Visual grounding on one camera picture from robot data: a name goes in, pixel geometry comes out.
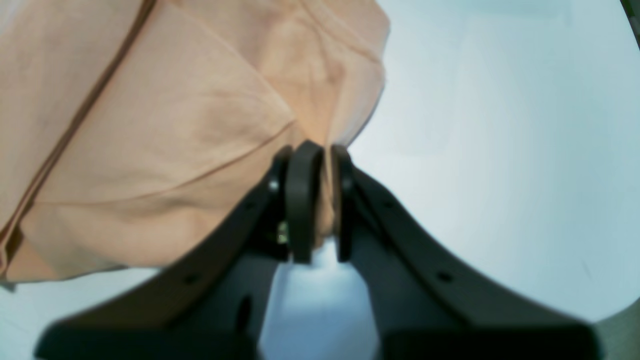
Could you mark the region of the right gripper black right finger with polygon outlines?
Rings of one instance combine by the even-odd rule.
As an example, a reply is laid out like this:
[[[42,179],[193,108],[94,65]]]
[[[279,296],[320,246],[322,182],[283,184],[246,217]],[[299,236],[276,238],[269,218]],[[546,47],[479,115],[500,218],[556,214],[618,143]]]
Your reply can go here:
[[[330,150],[337,258],[365,281],[382,360],[601,360],[590,325],[452,254],[377,180]]]

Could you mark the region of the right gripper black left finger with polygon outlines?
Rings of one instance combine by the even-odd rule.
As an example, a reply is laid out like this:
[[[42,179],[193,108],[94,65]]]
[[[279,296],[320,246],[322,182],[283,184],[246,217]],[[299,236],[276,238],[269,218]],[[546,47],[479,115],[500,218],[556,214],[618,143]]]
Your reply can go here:
[[[187,255],[130,291],[50,325],[42,360],[258,360],[279,264],[308,264],[323,148],[284,146]]]

